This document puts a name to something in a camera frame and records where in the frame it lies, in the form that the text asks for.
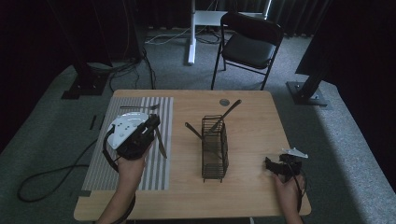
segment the chair seat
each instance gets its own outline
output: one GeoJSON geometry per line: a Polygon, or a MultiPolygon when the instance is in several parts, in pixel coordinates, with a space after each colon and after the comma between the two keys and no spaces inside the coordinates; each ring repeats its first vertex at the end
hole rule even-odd
{"type": "Polygon", "coordinates": [[[257,69],[268,66],[276,46],[242,36],[233,35],[221,53],[223,58],[235,63],[241,63],[257,69]]]}

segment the striped mat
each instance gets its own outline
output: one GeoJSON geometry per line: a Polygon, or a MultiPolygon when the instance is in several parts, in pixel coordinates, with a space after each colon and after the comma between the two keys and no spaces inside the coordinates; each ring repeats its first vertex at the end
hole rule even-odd
{"type": "MultiPolygon", "coordinates": [[[[152,149],[146,158],[146,168],[143,173],[138,189],[141,190],[164,190],[169,189],[169,166],[171,160],[171,133],[173,117],[173,97],[113,97],[110,100],[106,117],[103,123],[99,138],[88,173],[85,177],[82,190],[115,190],[118,183],[118,173],[115,172],[105,159],[102,153],[102,144],[105,138],[107,128],[110,123],[117,117],[128,112],[143,112],[147,114],[157,114],[160,117],[161,124],[159,130],[165,146],[165,159],[159,150],[159,141],[155,138],[152,149]],[[146,108],[137,109],[120,109],[123,105],[150,106],[160,104],[155,110],[146,108]]],[[[107,150],[113,160],[116,159],[116,151],[107,146],[107,150]]]]}

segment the table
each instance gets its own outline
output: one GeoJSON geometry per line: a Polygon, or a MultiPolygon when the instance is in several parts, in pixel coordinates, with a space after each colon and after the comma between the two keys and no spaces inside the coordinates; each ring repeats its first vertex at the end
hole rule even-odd
{"type": "MultiPolygon", "coordinates": [[[[200,217],[264,217],[281,215],[271,174],[263,160],[277,161],[281,148],[290,148],[273,98],[268,91],[116,91],[119,97],[173,97],[169,189],[139,190],[129,219],[200,217]],[[202,117],[221,115],[229,107],[219,103],[238,99],[242,104],[227,118],[229,168],[222,182],[201,177],[201,142],[185,127],[200,130],[202,117]]],[[[75,219],[99,218],[114,190],[94,190],[80,196],[75,219]]],[[[311,212],[303,197],[301,215],[311,212]]]]}
{"type": "MultiPolygon", "coordinates": [[[[252,17],[259,17],[267,19],[268,11],[270,9],[272,0],[265,2],[263,13],[247,13],[242,12],[245,15],[252,17]]],[[[196,25],[210,25],[210,26],[220,26],[220,19],[225,14],[225,11],[203,11],[195,10],[195,0],[191,0],[191,38],[190,38],[190,48],[189,48],[189,64],[195,63],[195,26],[196,25]]]]}

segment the person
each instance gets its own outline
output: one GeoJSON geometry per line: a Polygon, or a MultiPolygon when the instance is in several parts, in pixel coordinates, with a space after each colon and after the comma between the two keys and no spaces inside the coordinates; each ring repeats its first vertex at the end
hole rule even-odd
{"type": "MultiPolygon", "coordinates": [[[[119,183],[113,197],[97,223],[114,223],[114,221],[122,217],[128,210],[146,166],[145,159],[148,152],[146,150],[145,154],[138,160],[128,161],[124,158],[118,159],[119,183]]],[[[277,175],[273,175],[273,178],[276,187],[276,197],[287,223],[303,223],[297,210],[299,193],[294,179],[291,178],[286,183],[283,183],[277,175]]],[[[304,178],[301,175],[297,175],[296,179],[303,188],[304,178]]]]}

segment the metal base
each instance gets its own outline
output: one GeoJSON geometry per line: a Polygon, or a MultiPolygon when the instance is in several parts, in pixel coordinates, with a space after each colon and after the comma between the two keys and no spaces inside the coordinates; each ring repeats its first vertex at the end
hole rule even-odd
{"type": "Polygon", "coordinates": [[[319,89],[308,99],[302,98],[299,95],[299,90],[303,87],[304,82],[286,82],[289,88],[293,101],[297,105],[319,105],[323,109],[332,109],[332,105],[329,101],[323,98],[322,93],[319,89]]]}
{"type": "Polygon", "coordinates": [[[96,75],[90,86],[79,86],[77,77],[70,90],[64,92],[62,99],[77,100],[80,95],[102,95],[108,76],[109,74],[96,75]]]}

